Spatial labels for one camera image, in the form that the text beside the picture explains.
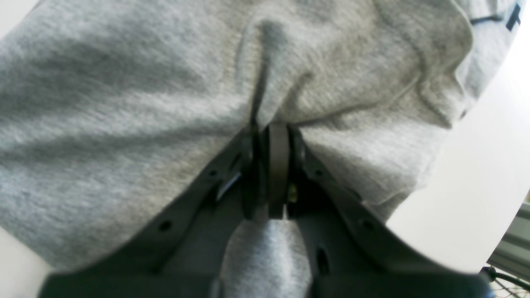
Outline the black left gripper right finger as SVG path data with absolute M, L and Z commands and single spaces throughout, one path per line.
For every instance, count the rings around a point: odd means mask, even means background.
M 299 228 L 310 264 L 307 298 L 491 298 L 485 276 L 462 274 L 419 253 L 341 185 L 286 124 L 267 128 L 271 219 Z

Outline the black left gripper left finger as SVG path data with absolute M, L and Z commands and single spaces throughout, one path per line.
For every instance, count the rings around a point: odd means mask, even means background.
M 225 298 L 220 272 L 258 199 L 257 130 L 230 141 L 138 234 L 84 269 L 53 274 L 40 298 Z

